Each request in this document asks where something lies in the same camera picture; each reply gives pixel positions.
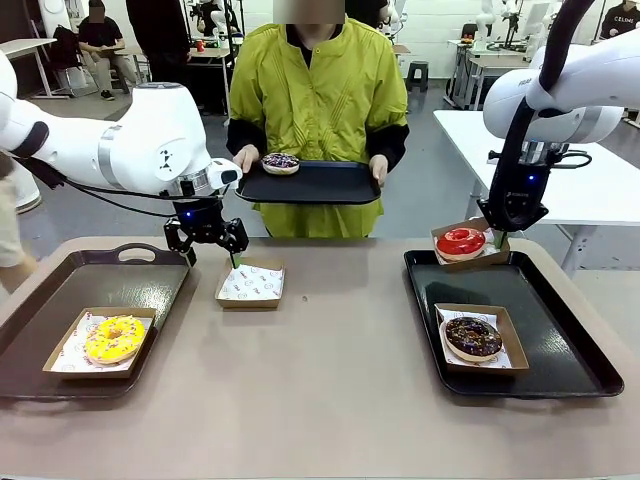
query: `yellow-green jacket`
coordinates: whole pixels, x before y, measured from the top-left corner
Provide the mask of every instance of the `yellow-green jacket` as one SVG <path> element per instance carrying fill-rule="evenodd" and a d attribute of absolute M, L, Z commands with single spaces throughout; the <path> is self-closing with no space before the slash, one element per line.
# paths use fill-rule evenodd
<path fill-rule="evenodd" d="M 269 153 L 304 160 L 368 163 L 367 131 L 406 125 L 406 111 L 391 43 L 351 19 L 337 37 L 315 47 L 310 68 L 287 42 L 285 25 L 259 28 L 247 36 L 231 84 L 231 118 L 264 130 Z M 275 237 L 364 237 L 383 213 L 380 200 L 255 208 Z"/>

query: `neck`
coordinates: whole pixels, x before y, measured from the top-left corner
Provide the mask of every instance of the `neck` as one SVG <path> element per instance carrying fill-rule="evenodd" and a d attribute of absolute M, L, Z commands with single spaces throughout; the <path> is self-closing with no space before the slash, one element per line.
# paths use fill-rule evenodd
<path fill-rule="evenodd" d="M 335 24 L 296 24 L 296 30 L 305 47 L 312 49 L 318 43 L 331 38 L 336 31 Z"/>

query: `hand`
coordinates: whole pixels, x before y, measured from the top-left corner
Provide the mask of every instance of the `hand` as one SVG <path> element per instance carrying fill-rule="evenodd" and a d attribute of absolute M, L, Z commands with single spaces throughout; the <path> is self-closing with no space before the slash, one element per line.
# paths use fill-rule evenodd
<path fill-rule="evenodd" d="M 242 173 L 249 173 L 251 165 L 260 160 L 260 152 L 253 145 L 247 145 L 233 157 L 233 163 L 242 168 Z"/>
<path fill-rule="evenodd" d="M 378 185 L 384 186 L 384 182 L 387 179 L 389 173 L 389 160 L 384 155 L 374 155 L 369 162 L 369 168 L 373 178 L 378 181 Z"/>

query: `black tray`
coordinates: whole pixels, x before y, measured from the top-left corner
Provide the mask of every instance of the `black tray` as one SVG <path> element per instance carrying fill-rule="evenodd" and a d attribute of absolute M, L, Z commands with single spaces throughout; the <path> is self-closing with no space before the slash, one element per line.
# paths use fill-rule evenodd
<path fill-rule="evenodd" d="M 506 265 L 447 273 L 433 251 L 404 254 L 442 383 L 460 395 L 515 398 L 612 397 L 624 382 L 602 350 L 523 253 Z M 505 307 L 530 370 L 521 376 L 447 371 L 435 303 Z"/>
<path fill-rule="evenodd" d="M 121 260 L 120 254 L 130 249 L 148 250 L 154 258 Z M 57 401 L 124 395 L 140 378 L 188 273 L 182 256 L 146 244 L 73 252 L 0 328 L 0 398 Z M 129 378 L 66 380 L 42 371 L 78 314 L 90 307 L 156 309 Z"/>
<path fill-rule="evenodd" d="M 253 203 L 364 205 L 380 198 L 380 187 L 364 163 L 302 161 L 293 175 L 253 168 L 236 194 Z"/>

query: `red frosted donut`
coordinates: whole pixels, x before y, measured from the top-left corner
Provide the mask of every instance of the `red frosted donut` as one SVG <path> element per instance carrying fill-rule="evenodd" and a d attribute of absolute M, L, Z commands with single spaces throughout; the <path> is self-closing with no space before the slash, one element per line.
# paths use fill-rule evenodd
<path fill-rule="evenodd" d="M 461 262 L 477 257 L 484 250 L 484 233 L 475 228 L 455 228 L 448 231 L 436 243 L 442 258 L 449 262 Z"/>

